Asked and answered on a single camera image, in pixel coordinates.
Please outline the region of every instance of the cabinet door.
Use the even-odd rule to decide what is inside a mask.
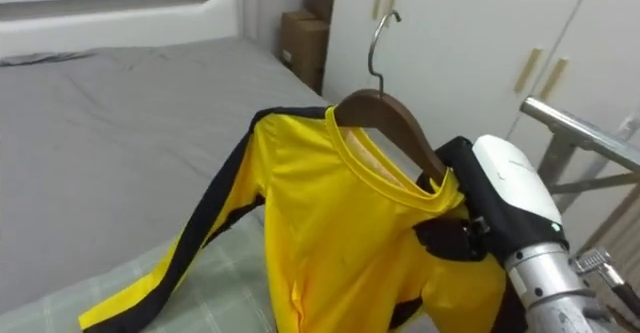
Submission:
[[[433,145],[506,136],[578,0],[396,0],[402,22],[381,38],[389,94],[411,109]],[[543,53],[520,93],[533,48]]]
[[[539,96],[543,91],[556,62],[566,59],[566,68],[545,95],[546,103],[616,132],[627,116],[637,114],[640,105],[638,7],[640,0],[583,0],[534,94]],[[526,116],[509,136],[534,164],[540,162],[550,138],[545,126]],[[631,143],[640,146],[639,134]],[[575,179],[595,156],[578,152],[563,180]],[[621,172],[624,170],[617,164],[610,163],[602,174]],[[574,202],[563,218],[574,247],[588,239],[629,189],[586,192]]]
[[[337,103],[368,86],[367,54],[385,0],[335,0],[323,95]]]

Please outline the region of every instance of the checkered cloth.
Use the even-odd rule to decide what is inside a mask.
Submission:
[[[259,215],[221,234],[145,330],[156,333],[275,332]],[[0,333],[80,332],[78,315],[148,273],[171,242],[98,277],[0,316]]]

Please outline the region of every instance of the clothes hanger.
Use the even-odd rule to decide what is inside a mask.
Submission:
[[[369,73],[378,78],[379,88],[360,89],[347,96],[335,108],[336,123],[341,127],[376,128],[420,167],[425,175],[441,184],[446,167],[429,145],[418,121],[400,101],[384,92],[384,77],[373,70],[373,54],[387,19],[400,14],[393,10],[385,15],[373,34],[369,48]]]

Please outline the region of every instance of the metal hook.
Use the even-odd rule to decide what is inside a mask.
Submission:
[[[375,53],[376,50],[376,44],[378,44],[378,38],[380,37],[380,32],[382,31],[382,28],[384,27],[384,25],[387,23],[387,19],[389,19],[389,17],[394,16],[396,18],[396,22],[402,22],[402,18],[400,18],[400,13],[398,13],[398,11],[396,10],[392,10],[391,12],[387,13],[384,17],[382,17],[382,19],[380,20],[380,23],[378,23],[378,27],[376,28],[376,31],[373,33],[373,40],[371,41],[371,46],[369,47],[369,73],[372,76],[378,77],[378,91],[380,91],[380,98],[382,98],[382,95],[384,94],[384,77],[382,77],[382,74],[376,72],[373,70],[373,54]]]

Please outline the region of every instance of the white bed frame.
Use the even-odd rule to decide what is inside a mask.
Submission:
[[[0,0],[0,58],[242,35],[242,0]]]

